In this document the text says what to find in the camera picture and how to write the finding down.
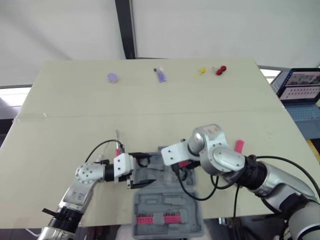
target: black pole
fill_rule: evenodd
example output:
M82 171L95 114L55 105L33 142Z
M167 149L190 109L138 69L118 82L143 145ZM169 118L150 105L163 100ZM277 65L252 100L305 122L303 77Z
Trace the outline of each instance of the black pole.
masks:
M135 30L131 0L115 0L122 46L126 59L136 59Z

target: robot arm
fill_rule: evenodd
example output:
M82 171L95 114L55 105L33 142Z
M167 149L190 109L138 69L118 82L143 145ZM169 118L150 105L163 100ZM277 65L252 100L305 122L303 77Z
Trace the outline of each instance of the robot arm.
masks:
M235 152L215 124L196 128L190 139L161 150L164 164L199 161L209 174L248 188L275 213L288 220L293 240L319 239L320 205L314 192L299 178L262 161Z
M124 182L127 188L141 188L153 181L146 180L134 184L130 179L134 170L134 157L146 158L146 153L122 153L109 164L108 160L86 162L75 171L75 179L61 199L56 212L44 208L42 211L52 215L47 227L45 227L38 240L72 240L78 228L79 222L85 214L92 199L94 187L97 183Z

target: white window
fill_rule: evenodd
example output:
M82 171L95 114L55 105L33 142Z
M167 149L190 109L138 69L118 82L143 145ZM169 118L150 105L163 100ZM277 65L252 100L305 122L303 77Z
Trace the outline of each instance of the white window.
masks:
M31 87L3 88L0 89L0 100L9 107L22 106Z
M279 70L260 69L269 84L281 73Z

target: laptop screen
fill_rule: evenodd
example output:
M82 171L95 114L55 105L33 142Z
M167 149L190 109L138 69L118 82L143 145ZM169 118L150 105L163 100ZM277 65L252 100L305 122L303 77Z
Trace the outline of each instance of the laptop screen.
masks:
M277 95L283 103L317 102L320 98L320 69L291 69Z

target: laptop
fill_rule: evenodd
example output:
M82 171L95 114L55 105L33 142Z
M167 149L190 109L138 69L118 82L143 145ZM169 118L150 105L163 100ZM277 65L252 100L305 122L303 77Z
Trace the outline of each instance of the laptop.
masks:
M320 139L320 68L292 68L277 92L305 139Z

